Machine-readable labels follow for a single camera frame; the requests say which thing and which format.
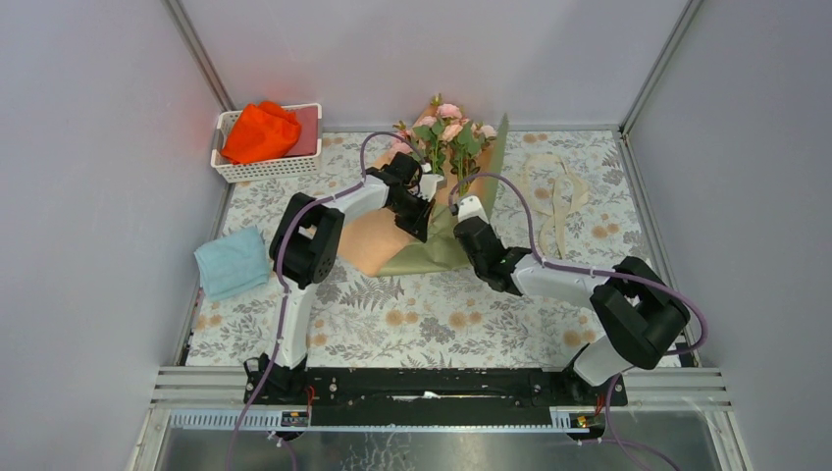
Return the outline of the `olive green wrapping paper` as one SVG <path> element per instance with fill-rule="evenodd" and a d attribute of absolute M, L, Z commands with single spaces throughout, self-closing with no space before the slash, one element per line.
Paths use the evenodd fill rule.
<path fill-rule="evenodd" d="M 508 129 L 506 116 L 497 129 L 474 125 L 472 136 L 481 141 L 480 149 L 475 153 L 469 152 L 458 140 L 426 153 L 447 177 L 446 188 L 439 190 L 436 196 L 437 206 L 431 213 L 427 241 L 422 243 L 412 238 L 401 238 L 392 225 L 392 218 L 377 218 L 376 222 L 391 235 L 391 239 L 385 239 L 383 243 L 385 251 L 390 251 L 392 256 L 374 272 L 376 276 L 421 275 L 471 266 L 463 245 L 456 237 L 458 215 L 447 205 L 449 192 L 459 181 L 474 174 L 501 173 Z"/>

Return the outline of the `orange wrapping paper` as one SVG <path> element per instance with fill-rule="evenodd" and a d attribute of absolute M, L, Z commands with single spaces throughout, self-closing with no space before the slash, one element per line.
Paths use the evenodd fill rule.
<path fill-rule="evenodd" d="M 361 216 L 343 228 L 338 256 L 368 277 L 386 277 L 456 270 L 469 265 L 452 231 L 456 218 L 447 210 L 449 190 L 456 184 L 450 175 L 437 193 L 425 243 L 399 229 L 394 215 L 381 209 Z"/>

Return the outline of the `pink fake flower bunch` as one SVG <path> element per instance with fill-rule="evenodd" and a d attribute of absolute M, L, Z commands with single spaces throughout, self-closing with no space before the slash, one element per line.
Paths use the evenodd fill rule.
<path fill-rule="evenodd" d="M 398 121 L 392 128 L 396 134 L 392 153 L 423 161 L 449 186 L 459 184 L 462 193 L 473 185 L 465 178 L 499 168 L 497 129 L 473 120 L 439 93 L 413 123 Z"/>

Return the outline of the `cream ribbon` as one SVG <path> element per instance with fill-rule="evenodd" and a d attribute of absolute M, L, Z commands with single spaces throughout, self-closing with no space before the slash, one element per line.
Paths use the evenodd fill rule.
<path fill-rule="evenodd" d="M 590 185 L 555 154 L 527 154 L 521 167 L 521 189 L 530 207 L 544 221 L 539 227 L 536 248 L 543 255 L 565 259 L 566 223 L 590 199 Z"/>

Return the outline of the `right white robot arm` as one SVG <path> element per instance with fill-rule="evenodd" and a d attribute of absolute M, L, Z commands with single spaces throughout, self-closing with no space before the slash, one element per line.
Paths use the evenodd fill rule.
<path fill-rule="evenodd" d="M 687 306 L 642 259 L 628 256 L 603 275 L 575 264 L 554 266 L 524 247 L 506 247 L 476 196 L 452 204 L 454 236 L 476 276 L 497 292 L 543 296 L 595 312 L 603 327 L 597 340 L 570 361 L 564 394 L 586 404 L 614 375 L 654 368 L 690 321 Z"/>

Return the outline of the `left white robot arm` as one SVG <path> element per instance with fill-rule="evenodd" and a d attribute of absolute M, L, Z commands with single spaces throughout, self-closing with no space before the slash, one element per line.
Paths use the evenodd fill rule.
<path fill-rule="evenodd" d="M 271 361 L 278 368 L 267 391 L 282 403 L 301 397 L 304 378 L 296 370 L 307 355 L 306 332 L 318 285 L 331 273 L 344 226 L 374 212 L 392 216 L 392 230 L 420 242 L 428 240 L 436 193 L 444 177 L 398 153 L 382 168 L 370 168 L 362 181 L 332 196 L 292 196 L 273 237 L 269 253 L 285 288 L 277 316 Z"/>

